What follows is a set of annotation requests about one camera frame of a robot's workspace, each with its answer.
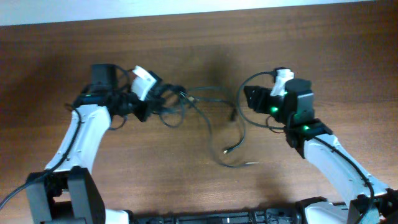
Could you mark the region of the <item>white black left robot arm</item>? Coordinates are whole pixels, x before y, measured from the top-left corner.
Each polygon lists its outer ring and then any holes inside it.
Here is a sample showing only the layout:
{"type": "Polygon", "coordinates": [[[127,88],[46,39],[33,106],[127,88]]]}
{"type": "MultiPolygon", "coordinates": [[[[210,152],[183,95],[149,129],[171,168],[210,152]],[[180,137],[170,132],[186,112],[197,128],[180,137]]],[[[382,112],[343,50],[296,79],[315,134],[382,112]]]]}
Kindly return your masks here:
{"type": "Polygon", "coordinates": [[[114,116],[130,114],[144,122],[161,83],[152,71],[115,64],[91,66],[91,83],[72,104],[67,133],[42,172],[27,178],[27,198],[34,223],[133,223],[129,210],[111,210],[91,176],[104,134],[114,116]]]}

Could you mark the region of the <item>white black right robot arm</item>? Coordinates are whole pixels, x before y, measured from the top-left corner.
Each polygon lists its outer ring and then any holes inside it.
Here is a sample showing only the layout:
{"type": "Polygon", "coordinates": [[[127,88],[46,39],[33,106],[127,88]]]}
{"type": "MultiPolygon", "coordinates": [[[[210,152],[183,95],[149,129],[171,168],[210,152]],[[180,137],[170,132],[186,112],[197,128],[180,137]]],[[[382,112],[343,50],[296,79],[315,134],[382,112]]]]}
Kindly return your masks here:
{"type": "Polygon", "coordinates": [[[310,81],[294,78],[273,88],[241,90],[250,109],[284,125],[289,146],[328,179],[347,206],[343,210],[323,197],[299,201],[303,223],[397,223],[397,191],[368,172],[315,117],[310,81]]]}

